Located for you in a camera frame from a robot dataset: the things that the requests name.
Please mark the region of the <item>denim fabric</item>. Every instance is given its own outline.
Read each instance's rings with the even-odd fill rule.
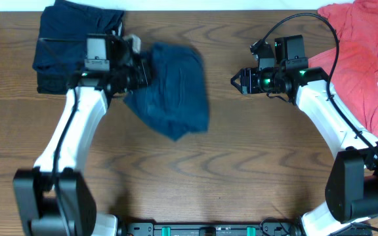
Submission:
[[[152,84],[128,94],[124,102],[174,141],[188,132],[206,132],[209,104],[201,57],[188,47],[155,43],[150,61]]]

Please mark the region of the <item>dark blue cloth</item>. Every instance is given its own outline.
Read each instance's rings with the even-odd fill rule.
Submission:
[[[83,64],[87,51],[87,34],[107,33],[118,29],[124,12],[104,10],[65,0],[56,0],[46,7],[40,19],[39,38],[82,40],[82,43],[48,42],[48,46],[66,65],[70,74]],[[36,45],[33,69],[37,71],[37,91],[49,94],[65,94],[64,72],[53,56],[40,42]]]
[[[128,94],[125,103],[172,140],[188,132],[206,132],[209,104],[201,57],[188,47],[155,43],[150,61],[152,84]]]

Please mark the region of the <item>clothing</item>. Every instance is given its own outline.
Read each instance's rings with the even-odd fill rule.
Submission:
[[[119,33],[122,10],[104,10],[65,0],[56,0],[41,15],[39,38],[77,40],[82,42],[47,42],[56,57],[65,65],[69,74],[83,64],[86,57],[86,39],[89,33]],[[33,69],[37,71],[39,93],[65,94],[65,72],[41,44],[37,42]]]
[[[124,102],[149,127],[178,140],[206,132],[209,106],[203,62],[188,47],[155,43],[150,51],[152,84],[128,94]]]
[[[335,90],[357,120],[378,136],[378,0],[332,4],[318,12],[340,40]],[[335,49],[323,52],[309,60],[309,67],[329,73],[334,57]]]

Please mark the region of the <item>wooden table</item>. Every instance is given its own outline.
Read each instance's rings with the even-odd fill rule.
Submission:
[[[157,222],[294,218],[324,201],[333,158],[296,107],[230,86],[253,67],[249,45],[297,11],[128,12],[127,33],[192,45],[205,60],[207,134],[172,142],[122,102],[112,103],[91,146],[85,178],[99,211]],[[41,12],[0,12],[0,235],[22,235],[12,177],[48,144],[64,96],[36,92],[32,70]],[[334,46],[326,27],[292,20],[275,37],[303,34],[311,57]],[[378,219],[372,220],[378,226]]]

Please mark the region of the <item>white wall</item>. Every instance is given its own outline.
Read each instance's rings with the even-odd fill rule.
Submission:
[[[124,10],[314,10],[353,0],[71,0]],[[0,11],[42,11],[54,0],[0,0]]]

